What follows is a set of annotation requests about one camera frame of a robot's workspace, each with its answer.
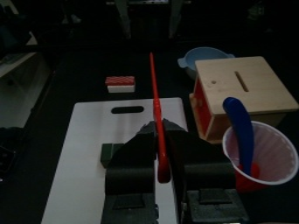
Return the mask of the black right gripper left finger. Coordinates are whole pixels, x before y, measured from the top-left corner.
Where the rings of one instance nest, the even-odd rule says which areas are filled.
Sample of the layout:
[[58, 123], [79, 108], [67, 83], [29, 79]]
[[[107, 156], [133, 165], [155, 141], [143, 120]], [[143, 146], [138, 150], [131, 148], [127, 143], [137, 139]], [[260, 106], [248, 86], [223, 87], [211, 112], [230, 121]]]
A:
[[109, 162], [101, 224], [157, 223], [155, 123], [150, 122]]

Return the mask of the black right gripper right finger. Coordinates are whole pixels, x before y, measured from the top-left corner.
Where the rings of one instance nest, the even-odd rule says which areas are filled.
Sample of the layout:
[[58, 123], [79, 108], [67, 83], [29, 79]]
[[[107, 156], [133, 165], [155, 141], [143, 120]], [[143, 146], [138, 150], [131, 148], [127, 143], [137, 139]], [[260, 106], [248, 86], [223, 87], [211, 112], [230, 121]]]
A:
[[163, 120], [179, 224], [249, 224], [233, 163], [217, 146]]

